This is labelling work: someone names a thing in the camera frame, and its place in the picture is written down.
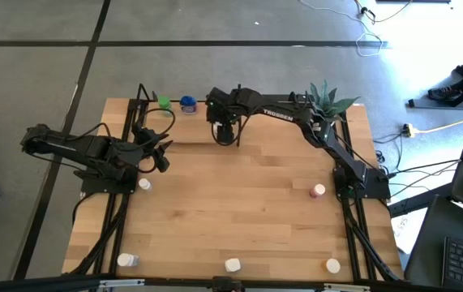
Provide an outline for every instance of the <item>green plant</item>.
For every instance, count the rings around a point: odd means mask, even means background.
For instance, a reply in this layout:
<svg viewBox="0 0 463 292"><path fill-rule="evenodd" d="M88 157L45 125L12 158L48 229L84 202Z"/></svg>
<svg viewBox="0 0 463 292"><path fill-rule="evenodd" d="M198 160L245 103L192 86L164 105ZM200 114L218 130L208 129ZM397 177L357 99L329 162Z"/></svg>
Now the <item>green plant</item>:
<svg viewBox="0 0 463 292"><path fill-rule="evenodd" d="M329 93L327 93L327 80L323 82L323 87L321 88L321 96L318 94L318 89L316 86L311 83L311 93L312 101L314 102L315 108L318 110L319 114L327 122L333 122L339 117L339 114L346 111L359 97L355 98L345 98L340 101L334 102L336 98L337 88L334 88Z"/></svg>

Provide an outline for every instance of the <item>green bottle cap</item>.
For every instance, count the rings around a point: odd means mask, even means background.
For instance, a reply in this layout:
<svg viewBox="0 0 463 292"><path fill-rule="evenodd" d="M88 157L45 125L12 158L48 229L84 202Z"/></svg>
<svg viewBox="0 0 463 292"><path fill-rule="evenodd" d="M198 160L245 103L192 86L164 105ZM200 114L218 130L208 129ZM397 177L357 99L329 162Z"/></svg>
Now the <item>green bottle cap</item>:
<svg viewBox="0 0 463 292"><path fill-rule="evenodd" d="M157 98L159 102L159 107L162 109L169 109L169 98L165 96L159 96Z"/></svg>

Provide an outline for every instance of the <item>white cable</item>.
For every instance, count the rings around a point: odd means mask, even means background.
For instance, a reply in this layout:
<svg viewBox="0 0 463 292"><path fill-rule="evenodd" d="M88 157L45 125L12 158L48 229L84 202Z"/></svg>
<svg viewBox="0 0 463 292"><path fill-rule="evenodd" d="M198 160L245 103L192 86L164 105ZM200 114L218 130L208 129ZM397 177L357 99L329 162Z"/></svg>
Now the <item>white cable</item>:
<svg viewBox="0 0 463 292"><path fill-rule="evenodd" d="M333 10L332 8L318 8L318 7L314 7L312 6L311 4L303 1L303 0L298 0L298 2L300 2L300 4L302 4L303 6L307 6L315 11L331 11L331 12L334 12L338 15L344 15L346 17L348 17L349 19L353 20L353 21L357 21L359 22L360 24L362 24L362 26L366 29L365 32L362 33L362 35L355 41L355 47L357 49L357 52L358 52L358 55L361 56L361 57L373 57L373 56L377 56L380 54L380 50L383 48L383 40L380 39L379 36L377 36L376 34L374 34L372 31L370 31L370 29L367 27L366 24L364 24L361 20L359 19L355 19L353 18L352 16L350 15L347 15L346 13L343 13L343 12L339 12L339 11L335 11ZM374 54L363 54L361 53L361 49L359 48L359 41L364 37L364 36L373 36L375 37L377 40L380 41L380 46L379 46L379 49L377 50L377 53L374 53Z"/></svg>

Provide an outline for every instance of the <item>wooden table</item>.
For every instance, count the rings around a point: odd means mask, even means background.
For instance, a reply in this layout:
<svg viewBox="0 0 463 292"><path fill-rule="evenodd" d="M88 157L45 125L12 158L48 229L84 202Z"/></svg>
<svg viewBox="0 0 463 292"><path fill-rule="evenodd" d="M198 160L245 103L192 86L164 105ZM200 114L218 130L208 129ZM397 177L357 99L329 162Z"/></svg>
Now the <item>wooden table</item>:
<svg viewBox="0 0 463 292"><path fill-rule="evenodd" d="M116 137L121 135L128 101L106 102L101 120ZM263 115L251 118L239 148L220 146L211 137L205 105L198 107L196 115L185 115L173 104L177 122L169 132L174 140L166 152L170 167L163 174L142 174L153 189L136 189L126 217L121 252L138 255L140 262L118 268L118 275L352 281L345 223L332 180L334 160L311 147L296 125ZM364 106L351 107L347 115L354 149L375 165ZM162 112L153 112L146 127L159 132L169 123ZM147 169L149 164L142 161L140 167ZM316 183L327 190L312 199L309 190ZM75 268L98 239L107 198L95 195L79 207L63 272ZM377 200L364 200L364 207L371 242L402 277L388 210ZM103 271L108 270L111 251L110 243ZM357 251L367 277L359 243ZM324 267L331 257L341 262L335 275ZM227 273L224 261L229 258L239 258L242 269Z"/></svg>

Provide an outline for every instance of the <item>concrete floor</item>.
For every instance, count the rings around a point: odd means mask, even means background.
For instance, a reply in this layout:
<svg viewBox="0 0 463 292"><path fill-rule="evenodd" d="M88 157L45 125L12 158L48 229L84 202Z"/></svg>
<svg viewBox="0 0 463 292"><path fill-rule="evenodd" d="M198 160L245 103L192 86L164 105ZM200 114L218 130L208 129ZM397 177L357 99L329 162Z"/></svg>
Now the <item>concrete floor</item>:
<svg viewBox="0 0 463 292"><path fill-rule="evenodd" d="M357 13L350 0L308 2L352 16ZM102 3L0 0L0 40L89 40ZM363 3L380 18L401 7L374 0ZM139 82L172 98L191 94L204 99L213 86L227 91L241 83L263 93L288 93L326 79L329 86L339 88L338 97L362 97L359 102L368 108L375 138L397 132L405 122L424 130L463 119L463 110L446 114L405 107L405 101L421 97L428 88L456 80L450 71L463 63L463 30L455 29L463 28L463 0L449 5L414 3L394 21L367 25L390 41L392 49L360 58L354 47L98 48L73 133L99 122L107 97L134 97ZM330 11L312 11L297 0L113 0L101 39L355 41L360 33L360 24ZM85 53L86 48L0 48L0 280L10 277L47 167L46 162L22 154L19 141L26 127L39 122L60 128ZM401 168L436 162L434 155L440 157L437 161L456 158L462 145L463 125L405 139ZM392 170L396 145L377 148ZM441 185L450 175L421 185ZM411 183L420 177L401 174L392 183ZM29 277L60 273L79 186L72 171L62 167ZM400 189L392 186L392 193ZM419 192L410 189L394 200Z"/></svg>

